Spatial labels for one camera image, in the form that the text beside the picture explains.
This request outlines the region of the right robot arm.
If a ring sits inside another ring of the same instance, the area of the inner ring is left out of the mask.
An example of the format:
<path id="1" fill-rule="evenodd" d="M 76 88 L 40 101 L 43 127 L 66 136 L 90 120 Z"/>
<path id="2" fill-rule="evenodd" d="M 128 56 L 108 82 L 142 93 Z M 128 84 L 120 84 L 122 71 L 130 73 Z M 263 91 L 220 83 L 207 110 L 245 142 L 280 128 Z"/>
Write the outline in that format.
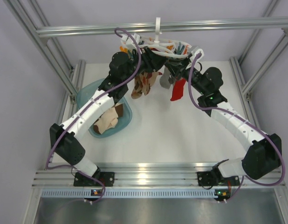
<path id="1" fill-rule="evenodd" d="M 281 139 L 277 134 L 268 135 L 240 116 L 219 91 L 223 85 L 222 73 L 216 67 L 208 68 L 203 74 L 194 65 L 200 54 L 189 59 L 170 59 L 165 64 L 174 78 L 188 82 L 188 91 L 195 89 L 201 96 L 193 104 L 210 118 L 220 123 L 242 145 L 246 154 L 243 158 L 223 160 L 212 168 L 212 179 L 217 185 L 225 184 L 232 176 L 246 177 L 257 183 L 271 171 L 281 168 L 281 177 L 273 185 L 280 184 L 285 175 L 281 154 Z"/>

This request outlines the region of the red sock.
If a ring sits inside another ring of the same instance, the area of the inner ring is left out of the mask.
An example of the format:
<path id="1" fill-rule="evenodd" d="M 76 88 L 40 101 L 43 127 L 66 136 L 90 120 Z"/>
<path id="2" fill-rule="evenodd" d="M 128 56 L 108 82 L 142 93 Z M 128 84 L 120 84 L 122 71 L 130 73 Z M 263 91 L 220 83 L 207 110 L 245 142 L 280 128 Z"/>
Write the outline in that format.
<path id="1" fill-rule="evenodd" d="M 183 97 L 185 83 L 186 80 L 184 78 L 175 82 L 170 101 L 177 101 Z"/>

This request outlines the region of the orange clothes peg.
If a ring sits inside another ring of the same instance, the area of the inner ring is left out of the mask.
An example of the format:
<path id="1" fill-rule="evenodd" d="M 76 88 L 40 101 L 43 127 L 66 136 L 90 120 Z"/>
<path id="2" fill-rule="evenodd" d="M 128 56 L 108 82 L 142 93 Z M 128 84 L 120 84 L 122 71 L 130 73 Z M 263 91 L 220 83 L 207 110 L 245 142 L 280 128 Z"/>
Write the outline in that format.
<path id="1" fill-rule="evenodd" d="M 126 53 L 126 54 L 129 53 L 129 50 L 128 50 L 127 48 L 122 47 L 122 46 L 120 46 L 120 51 L 121 51 L 121 52 L 124 52 L 124 53 Z"/>

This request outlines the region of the argyle beige orange sock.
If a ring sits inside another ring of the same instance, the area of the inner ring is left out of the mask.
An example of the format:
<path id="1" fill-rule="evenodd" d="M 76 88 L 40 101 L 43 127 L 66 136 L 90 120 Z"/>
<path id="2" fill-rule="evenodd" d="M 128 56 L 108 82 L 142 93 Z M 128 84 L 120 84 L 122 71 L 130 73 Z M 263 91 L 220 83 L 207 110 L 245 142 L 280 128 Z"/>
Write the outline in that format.
<path id="1" fill-rule="evenodd" d="M 134 88 L 131 93 L 132 99 L 138 99 L 142 95 L 148 95 L 151 87 L 155 84 L 158 76 L 162 75 L 161 72 L 142 72 L 134 79 Z"/>

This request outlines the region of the white round clip hanger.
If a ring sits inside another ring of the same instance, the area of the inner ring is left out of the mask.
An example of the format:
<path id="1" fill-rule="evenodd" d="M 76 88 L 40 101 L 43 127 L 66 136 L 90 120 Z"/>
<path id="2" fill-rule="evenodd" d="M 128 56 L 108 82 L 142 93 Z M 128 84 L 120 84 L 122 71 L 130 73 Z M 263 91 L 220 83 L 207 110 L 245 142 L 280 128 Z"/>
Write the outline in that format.
<path id="1" fill-rule="evenodd" d="M 182 42 L 182 41 L 160 39 L 161 34 L 162 34 L 161 18 L 157 17 L 156 24 L 155 24 L 155 36 L 146 37 L 146 36 L 141 35 L 141 39 L 138 44 L 138 47 L 140 49 L 143 49 L 144 47 L 148 47 L 152 50 L 153 53 L 158 54 L 160 56 L 169 57 L 169 58 L 183 59 L 190 55 L 190 48 L 192 47 L 192 45 L 186 42 Z M 183 55 L 176 55 L 174 53 L 175 48 L 177 47 L 179 42 L 187 46 Z"/>

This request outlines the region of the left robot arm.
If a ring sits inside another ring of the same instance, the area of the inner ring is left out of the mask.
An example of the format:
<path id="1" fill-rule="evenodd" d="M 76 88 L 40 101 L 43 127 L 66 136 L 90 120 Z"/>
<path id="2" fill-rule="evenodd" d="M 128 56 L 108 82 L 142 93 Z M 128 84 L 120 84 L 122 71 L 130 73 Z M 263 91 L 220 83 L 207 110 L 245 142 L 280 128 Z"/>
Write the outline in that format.
<path id="1" fill-rule="evenodd" d="M 160 70 L 166 62 L 166 57 L 153 53 L 148 47 L 138 50 L 133 57 L 124 52 L 115 53 L 109 63 L 108 76 L 88 102 L 62 124 L 50 127 L 52 151 L 84 175 L 89 185 L 99 183 L 100 168 L 87 158 L 80 140 L 94 122 L 126 94 L 128 82 L 142 72 Z"/>

